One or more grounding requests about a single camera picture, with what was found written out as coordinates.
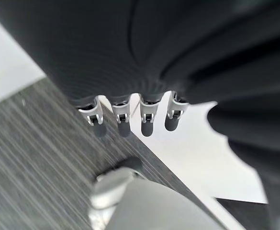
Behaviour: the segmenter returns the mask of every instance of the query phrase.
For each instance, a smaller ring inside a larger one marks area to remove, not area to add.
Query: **white wall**
[[[0,101],[44,73],[0,25]]]

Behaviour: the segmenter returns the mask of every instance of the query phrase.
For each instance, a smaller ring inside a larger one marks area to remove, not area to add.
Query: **striped carpet floor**
[[[48,79],[0,103],[0,230],[90,230],[95,176],[128,156],[142,159],[148,179],[202,207],[135,135],[121,138],[104,112],[108,134],[96,138]]]

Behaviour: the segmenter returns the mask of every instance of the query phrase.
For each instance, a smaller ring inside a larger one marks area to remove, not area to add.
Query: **robotic finger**
[[[168,131],[174,131],[189,103],[180,97],[178,93],[172,91],[168,101],[168,112],[165,118],[165,128]]]

